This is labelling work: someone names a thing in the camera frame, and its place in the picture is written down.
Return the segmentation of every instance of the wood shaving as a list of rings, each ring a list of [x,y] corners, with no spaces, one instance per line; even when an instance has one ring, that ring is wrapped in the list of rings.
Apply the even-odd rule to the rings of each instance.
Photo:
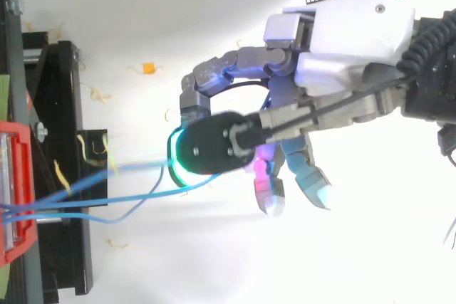
[[[60,25],[57,26],[57,28],[52,28],[48,30],[48,32],[46,32],[46,42],[48,42],[49,44],[57,43],[62,36],[62,27],[63,23],[60,23]]]
[[[93,167],[104,167],[106,165],[105,160],[88,159],[86,157],[86,144],[84,142],[83,137],[81,135],[76,135],[76,138],[78,138],[79,142],[81,143],[83,159],[87,164],[92,165]]]
[[[129,243],[126,243],[125,245],[116,245],[113,243],[113,241],[111,239],[108,239],[105,241],[109,246],[113,247],[113,248],[119,248],[119,249],[124,249],[124,248],[128,248],[130,247],[130,244]]]
[[[95,153],[95,154],[103,154],[103,153],[106,152],[106,148],[105,148],[104,151],[102,151],[102,152],[96,152],[96,151],[95,151],[95,143],[92,142],[92,151],[93,151],[93,153]]]
[[[71,196],[71,188],[70,184],[66,180],[65,176],[63,175],[62,171],[60,170],[60,167],[58,166],[58,163],[56,160],[54,160],[54,167],[56,169],[56,175],[60,183],[63,185],[65,188],[66,192],[68,192],[68,195]]]
[[[112,95],[101,95],[100,91],[98,88],[93,87],[92,85],[89,85],[88,83],[83,83],[81,82],[81,85],[86,85],[87,87],[90,88],[90,98],[91,100],[94,101],[101,101],[104,105],[107,105],[108,102],[106,100],[112,99]]]
[[[103,146],[105,147],[106,154],[108,156],[108,160],[110,161],[115,173],[119,174],[119,169],[117,168],[117,164],[115,163],[113,155],[109,152],[109,149],[108,149],[108,133],[103,133],[102,140],[103,140]]]
[[[28,21],[26,21],[25,23],[26,23],[27,31],[28,32],[33,32],[33,26],[31,25],[31,23],[29,23]]]
[[[142,64],[142,71],[139,71],[133,65],[127,67],[127,69],[133,70],[138,75],[153,75],[160,69],[163,69],[161,65],[155,66],[155,63],[143,63]]]

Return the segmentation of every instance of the black metal frame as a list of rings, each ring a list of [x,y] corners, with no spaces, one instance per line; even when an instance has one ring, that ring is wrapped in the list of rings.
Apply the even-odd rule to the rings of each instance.
[[[54,160],[70,183],[106,169],[107,164],[94,167],[85,163],[81,144],[76,139],[78,134],[83,137],[88,158],[106,160],[106,153],[92,151],[92,142],[97,149],[103,146],[102,135],[106,130],[82,130],[77,48],[69,41],[49,45],[45,32],[22,34],[20,17],[9,13],[5,4],[6,0],[0,0],[0,74],[11,76],[9,117],[32,128],[33,177],[39,199],[62,187],[53,171]],[[36,63],[24,67],[23,47],[41,49]],[[32,104],[27,103],[27,91]],[[35,132],[38,122],[48,129],[43,142],[38,141]],[[104,181],[72,199],[106,198],[107,189]],[[88,209],[65,211],[87,212]],[[5,303],[58,303],[59,288],[75,288],[76,295],[91,290],[88,221],[70,219],[39,224],[38,242],[11,264]]]

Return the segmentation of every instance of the green paper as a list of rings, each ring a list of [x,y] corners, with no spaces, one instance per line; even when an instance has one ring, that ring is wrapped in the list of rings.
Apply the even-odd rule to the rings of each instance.
[[[9,75],[0,75],[0,121],[8,120]],[[9,263],[0,268],[0,299],[5,299],[9,280]]]
[[[0,121],[8,119],[9,75],[0,75]]]
[[[0,268],[0,299],[5,299],[6,289],[8,288],[9,266],[7,263]]]

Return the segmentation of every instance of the black cable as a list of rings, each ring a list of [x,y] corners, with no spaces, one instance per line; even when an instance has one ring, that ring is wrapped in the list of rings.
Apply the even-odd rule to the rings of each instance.
[[[289,128],[292,128],[294,126],[297,126],[301,124],[302,122],[306,122],[309,120],[316,120],[318,117],[328,114],[330,112],[333,112],[334,110],[338,110],[339,108],[342,108],[343,106],[347,106],[351,103],[354,103],[355,101],[358,101],[362,98],[365,98],[366,96],[375,94],[377,92],[380,92],[382,90],[385,90],[387,88],[395,87],[398,85],[401,85],[403,83],[409,83],[410,81],[413,80],[414,77],[405,77],[405,78],[400,78],[397,80],[390,80],[384,83],[380,83],[378,85],[373,86],[372,88],[367,89],[366,91],[362,93],[356,93],[348,98],[345,98],[338,103],[334,103],[332,105],[326,106],[324,108],[321,108],[319,110],[314,110],[313,112],[302,115],[301,117],[297,117],[296,119],[293,119],[291,121],[285,122],[284,124],[281,124],[279,126],[276,126],[273,129],[265,130],[265,135],[266,137],[271,137],[272,135],[281,132],[283,130],[287,130]]]
[[[453,249],[455,247],[455,242],[456,242],[456,232],[455,232],[455,238],[453,239],[453,246],[451,249]]]
[[[244,87],[246,85],[260,85],[261,87],[265,87],[266,89],[268,89],[268,85],[265,82],[261,82],[261,81],[245,81],[245,82],[233,83],[233,84],[229,85],[224,90],[222,90],[221,92],[219,92],[219,93],[217,93],[215,95],[219,95],[219,94],[221,94],[223,92],[226,92],[227,90],[235,89],[235,88],[238,88],[238,87]]]
[[[415,39],[396,68],[406,76],[418,77],[429,60],[455,39],[456,10],[453,10]]]
[[[451,164],[453,164],[453,167],[456,167],[456,162],[453,159],[453,157],[451,156],[451,154],[448,155],[448,160],[451,162]]]

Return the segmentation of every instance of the white plastic panel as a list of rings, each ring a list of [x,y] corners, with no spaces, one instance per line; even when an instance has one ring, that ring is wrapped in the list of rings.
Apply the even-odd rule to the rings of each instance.
[[[382,6],[384,11],[376,11]],[[410,43],[415,9],[404,0],[326,0],[317,9],[310,51],[395,64]]]
[[[294,40],[298,32],[299,18],[299,14],[273,14],[270,16],[264,30],[264,42]]]
[[[352,89],[369,60],[358,56],[301,53],[294,82],[306,88],[310,96],[320,96]]]

